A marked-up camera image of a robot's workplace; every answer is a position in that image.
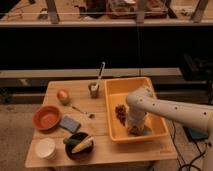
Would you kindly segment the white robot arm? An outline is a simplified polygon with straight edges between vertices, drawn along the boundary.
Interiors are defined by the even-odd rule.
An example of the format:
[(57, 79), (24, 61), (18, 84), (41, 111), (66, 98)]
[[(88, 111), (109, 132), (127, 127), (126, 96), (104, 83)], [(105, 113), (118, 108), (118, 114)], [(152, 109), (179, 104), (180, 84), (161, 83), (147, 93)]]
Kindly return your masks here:
[(148, 87), (140, 87), (126, 97), (129, 116), (150, 112), (208, 135), (202, 171), (213, 171), (213, 106), (161, 100)]

